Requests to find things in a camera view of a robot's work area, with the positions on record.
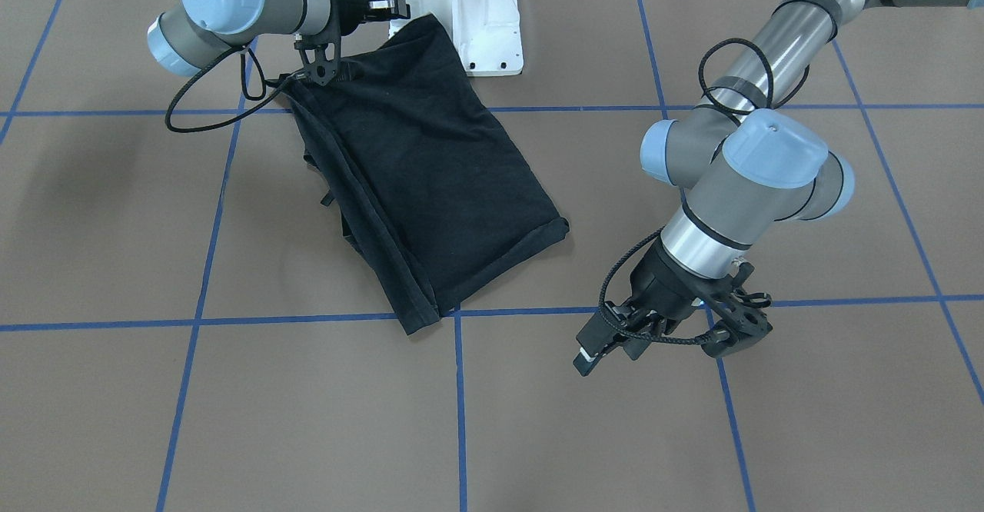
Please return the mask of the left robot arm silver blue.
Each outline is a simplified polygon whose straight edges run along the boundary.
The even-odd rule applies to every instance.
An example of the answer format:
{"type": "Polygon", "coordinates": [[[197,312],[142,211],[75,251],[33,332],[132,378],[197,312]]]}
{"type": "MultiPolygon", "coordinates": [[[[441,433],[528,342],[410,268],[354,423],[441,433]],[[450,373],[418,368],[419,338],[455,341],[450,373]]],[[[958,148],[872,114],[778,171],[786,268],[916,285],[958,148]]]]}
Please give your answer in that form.
{"type": "Polygon", "coordinates": [[[818,221],[843,210],[855,175],[814,131],[784,115],[809,65],[844,25],[878,7],[979,8],[982,0],[781,0],[752,39],[721,46],[742,52],[716,81],[698,67],[700,101],[685,119],[661,120],[644,134],[640,164],[674,186],[672,218],[633,247],[630,296],[607,298],[577,334],[573,365],[590,375],[622,348],[637,359],[651,344],[698,345],[727,357],[772,333],[768,294],[743,285],[753,273],[747,252],[783,221],[818,221]]]}

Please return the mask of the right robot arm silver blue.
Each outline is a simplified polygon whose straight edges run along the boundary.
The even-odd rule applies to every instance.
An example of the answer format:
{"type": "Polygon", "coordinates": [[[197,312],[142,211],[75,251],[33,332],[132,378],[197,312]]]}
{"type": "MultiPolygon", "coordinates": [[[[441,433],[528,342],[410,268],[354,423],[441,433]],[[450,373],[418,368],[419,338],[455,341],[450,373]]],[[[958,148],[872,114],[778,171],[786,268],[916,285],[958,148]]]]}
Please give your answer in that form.
{"type": "Polygon", "coordinates": [[[337,74],[341,39],[368,22],[409,19],[405,0],[179,0],[159,15],[147,40],[166,70],[193,77],[260,35],[291,35],[301,74],[326,85],[337,74]]]}

